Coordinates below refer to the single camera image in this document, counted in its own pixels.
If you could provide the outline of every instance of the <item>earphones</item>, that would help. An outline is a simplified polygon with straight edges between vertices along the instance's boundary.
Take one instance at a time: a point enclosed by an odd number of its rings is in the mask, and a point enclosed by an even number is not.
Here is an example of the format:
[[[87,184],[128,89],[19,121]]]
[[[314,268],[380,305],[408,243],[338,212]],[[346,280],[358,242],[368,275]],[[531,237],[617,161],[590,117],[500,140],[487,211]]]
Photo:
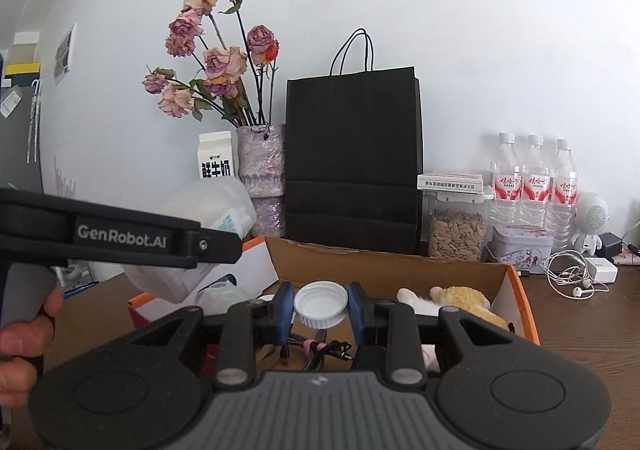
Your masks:
[[[561,273],[555,273],[551,270],[551,264],[559,257],[567,257],[571,259],[575,264],[569,268],[566,268]],[[593,297],[596,292],[602,291],[606,293],[609,291],[603,283],[596,281],[590,274],[587,262],[584,256],[576,252],[575,250],[566,250],[564,252],[554,253],[550,255],[546,261],[540,264],[540,267],[545,271],[546,278],[551,288],[566,299],[572,300],[587,300]],[[558,289],[561,286],[575,286],[572,289],[571,295],[563,293]]]

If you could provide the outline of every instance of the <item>sunflower seeds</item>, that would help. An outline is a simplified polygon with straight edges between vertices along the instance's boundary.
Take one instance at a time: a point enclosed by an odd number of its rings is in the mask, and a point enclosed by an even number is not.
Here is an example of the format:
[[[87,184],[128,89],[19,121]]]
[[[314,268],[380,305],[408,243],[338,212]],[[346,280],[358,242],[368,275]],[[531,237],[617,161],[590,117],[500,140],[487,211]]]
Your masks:
[[[484,239],[484,217],[466,212],[436,211],[431,222],[429,255],[478,261]]]

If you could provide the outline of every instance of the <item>plastic water bottle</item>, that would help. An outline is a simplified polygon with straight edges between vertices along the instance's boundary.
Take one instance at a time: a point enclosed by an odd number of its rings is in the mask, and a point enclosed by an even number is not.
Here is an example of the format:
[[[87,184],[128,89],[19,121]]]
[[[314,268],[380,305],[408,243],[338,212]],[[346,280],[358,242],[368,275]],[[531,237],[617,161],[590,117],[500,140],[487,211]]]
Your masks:
[[[546,204],[549,199],[551,177],[542,159],[544,138],[529,135],[529,149],[522,164],[522,194],[518,223],[544,226]]]
[[[571,221],[578,192],[578,169],[567,140],[558,140],[558,152],[551,168],[552,194],[546,211],[545,228],[554,237],[553,252],[569,246]]]
[[[500,133],[498,141],[500,141],[498,153],[491,164],[492,185],[495,191],[489,220],[491,227],[515,224],[522,186],[520,159],[513,147],[516,141],[515,136],[510,133]]]

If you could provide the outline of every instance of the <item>stuffed toy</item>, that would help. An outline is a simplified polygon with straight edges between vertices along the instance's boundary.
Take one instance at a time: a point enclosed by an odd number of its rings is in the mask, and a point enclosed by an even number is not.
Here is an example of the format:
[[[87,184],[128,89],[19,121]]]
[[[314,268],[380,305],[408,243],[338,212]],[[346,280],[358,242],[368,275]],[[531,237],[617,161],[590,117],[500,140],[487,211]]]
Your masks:
[[[451,305],[464,309],[469,313],[491,322],[503,329],[509,329],[507,322],[489,311],[491,303],[479,291],[471,287],[448,287],[442,289],[435,286],[430,291],[431,300],[421,299],[410,289],[402,288],[398,291],[398,302],[405,303],[414,308],[416,315],[437,316],[442,306]],[[424,366],[431,372],[440,372],[440,364],[436,358],[435,346],[423,345],[422,357]]]

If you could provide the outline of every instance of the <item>bag handle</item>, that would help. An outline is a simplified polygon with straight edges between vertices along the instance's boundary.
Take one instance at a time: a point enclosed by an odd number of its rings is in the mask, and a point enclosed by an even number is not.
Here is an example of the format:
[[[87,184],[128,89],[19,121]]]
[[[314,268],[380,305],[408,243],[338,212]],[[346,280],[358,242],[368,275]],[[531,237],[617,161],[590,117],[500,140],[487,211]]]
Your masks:
[[[365,38],[364,71],[367,71],[367,68],[369,67],[369,46],[371,47],[370,70],[373,71],[373,58],[374,58],[373,41],[371,40],[371,36],[367,33],[367,30],[365,30],[364,28],[358,28],[355,32],[351,34],[351,37],[347,39],[347,41],[342,45],[340,50],[338,50],[338,53],[334,57],[334,61],[331,63],[329,76],[334,74],[335,63],[337,62],[338,57],[340,56],[340,53],[342,53],[342,51],[344,50],[344,54],[342,55],[342,62],[340,63],[340,74],[342,74],[342,69],[344,68],[344,61],[347,58],[347,53],[349,51],[349,48],[351,47],[351,44],[353,43],[353,41],[360,36],[364,36]]]

